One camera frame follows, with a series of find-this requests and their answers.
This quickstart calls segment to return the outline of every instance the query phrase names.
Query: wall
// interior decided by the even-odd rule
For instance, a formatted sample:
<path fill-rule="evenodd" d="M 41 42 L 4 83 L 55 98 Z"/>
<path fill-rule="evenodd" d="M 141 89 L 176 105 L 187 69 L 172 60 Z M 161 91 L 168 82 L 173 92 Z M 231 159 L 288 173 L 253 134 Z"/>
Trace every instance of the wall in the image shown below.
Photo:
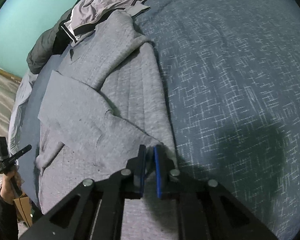
<path fill-rule="evenodd" d="M 7 0 L 0 9 L 0 68 L 22 77 L 38 37 L 77 0 Z"/>

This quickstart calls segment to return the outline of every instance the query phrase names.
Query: white crosshatch pattern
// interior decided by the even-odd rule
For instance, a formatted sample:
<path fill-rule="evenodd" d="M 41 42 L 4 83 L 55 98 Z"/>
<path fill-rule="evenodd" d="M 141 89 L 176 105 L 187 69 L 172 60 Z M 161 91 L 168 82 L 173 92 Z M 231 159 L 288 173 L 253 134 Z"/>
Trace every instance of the white crosshatch pattern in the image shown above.
<path fill-rule="evenodd" d="M 293 0 L 149 0 L 179 167 L 215 178 L 280 240 L 300 229 L 300 9 Z"/>

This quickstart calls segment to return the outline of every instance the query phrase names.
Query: person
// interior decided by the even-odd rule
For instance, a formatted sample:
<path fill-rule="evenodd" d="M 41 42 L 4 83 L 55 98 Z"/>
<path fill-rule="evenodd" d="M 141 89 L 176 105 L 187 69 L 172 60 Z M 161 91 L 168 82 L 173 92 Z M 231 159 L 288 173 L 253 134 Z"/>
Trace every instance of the person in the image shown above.
<path fill-rule="evenodd" d="M 0 190 L 0 229 L 8 240 L 18 239 L 17 211 L 13 204 L 15 198 L 10 180 L 15 177 L 17 185 L 21 186 L 20 175 L 13 169 L 2 177 L 2 188 Z"/>

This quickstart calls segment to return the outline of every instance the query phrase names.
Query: black jacket sleeve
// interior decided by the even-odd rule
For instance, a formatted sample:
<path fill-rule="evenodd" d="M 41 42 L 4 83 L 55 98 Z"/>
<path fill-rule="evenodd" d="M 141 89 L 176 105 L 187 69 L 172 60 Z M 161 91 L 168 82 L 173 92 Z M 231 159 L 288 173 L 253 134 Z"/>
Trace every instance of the black jacket sleeve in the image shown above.
<path fill-rule="evenodd" d="M 18 240 L 17 211 L 0 196 L 0 229 L 8 240 Z"/>

